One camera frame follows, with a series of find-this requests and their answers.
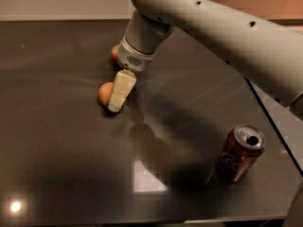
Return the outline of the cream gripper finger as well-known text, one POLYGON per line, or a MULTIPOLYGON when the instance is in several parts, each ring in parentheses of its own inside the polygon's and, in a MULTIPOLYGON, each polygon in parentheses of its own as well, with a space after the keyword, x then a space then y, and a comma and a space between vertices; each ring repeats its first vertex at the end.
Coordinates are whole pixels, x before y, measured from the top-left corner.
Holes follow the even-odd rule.
POLYGON ((121 110, 127 96, 136 84, 135 74, 127 69, 123 69, 116 74, 113 91, 111 93, 108 109, 117 113, 121 110))

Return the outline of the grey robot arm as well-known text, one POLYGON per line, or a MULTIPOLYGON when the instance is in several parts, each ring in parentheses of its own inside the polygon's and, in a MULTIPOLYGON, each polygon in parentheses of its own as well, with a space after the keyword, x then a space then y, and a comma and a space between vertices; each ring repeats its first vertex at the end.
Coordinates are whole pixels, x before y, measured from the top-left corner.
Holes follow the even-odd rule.
POLYGON ((303 36, 209 0, 132 0, 117 52, 120 67, 144 71, 176 28, 254 82, 293 114, 303 114, 303 36))

